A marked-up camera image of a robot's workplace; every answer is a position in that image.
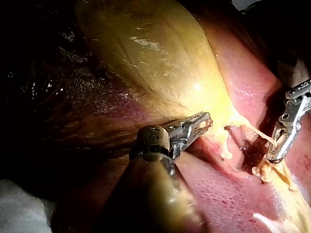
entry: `yellow fat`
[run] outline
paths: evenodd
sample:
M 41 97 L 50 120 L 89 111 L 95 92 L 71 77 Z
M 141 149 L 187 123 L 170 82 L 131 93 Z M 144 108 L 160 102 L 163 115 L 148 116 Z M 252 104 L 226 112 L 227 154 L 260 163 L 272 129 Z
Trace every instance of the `yellow fat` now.
M 78 0 L 75 14 L 94 55 L 143 106 L 167 117 L 210 112 L 213 127 L 207 134 L 220 143 L 223 158 L 232 157 L 224 126 L 245 125 L 275 143 L 234 108 L 202 28 L 179 3 Z M 283 226 L 310 232 L 310 207 L 299 191 L 290 190 L 282 175 L 271 170 L 271 181 L 284 199 L 288 222 Z M 282 225 L 273 227 L 278 231 L 272 232 L 283 232 Z

